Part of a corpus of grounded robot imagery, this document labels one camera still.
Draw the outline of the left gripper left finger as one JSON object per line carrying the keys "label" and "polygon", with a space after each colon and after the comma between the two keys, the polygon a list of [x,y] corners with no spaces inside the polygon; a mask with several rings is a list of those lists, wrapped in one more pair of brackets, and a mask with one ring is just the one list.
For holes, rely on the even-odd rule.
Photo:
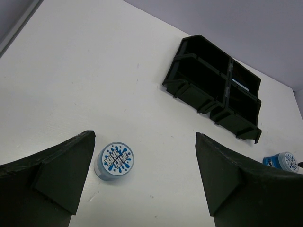
{"label": "left gripper left finger", "polygon": [[91,164],[94,131],[0,167],[2,227],[67,227]]}

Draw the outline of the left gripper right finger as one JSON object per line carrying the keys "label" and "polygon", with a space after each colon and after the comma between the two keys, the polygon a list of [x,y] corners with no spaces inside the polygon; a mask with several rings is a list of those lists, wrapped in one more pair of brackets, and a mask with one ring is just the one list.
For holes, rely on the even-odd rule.
{"label": "left gripper right finger", "polygon": [[266,166],[202,133],[196,156],[210,215],[217,227],[300,227],[303,177]]}

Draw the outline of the blue glue stick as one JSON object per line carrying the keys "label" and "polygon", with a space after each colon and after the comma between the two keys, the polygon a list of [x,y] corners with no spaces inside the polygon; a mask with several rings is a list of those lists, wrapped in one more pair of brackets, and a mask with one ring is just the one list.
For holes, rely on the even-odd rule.
{"label": "blue glue stick", "polygon": [[240,82],[238,82],[237,80],[235,80],[234,78],[232,78],[232,81],[235,82],[238,86],[240,86],[241,88],[243,88],[246,91],[249,91],[249,89],[244,86],[243,84],[241,84]]}

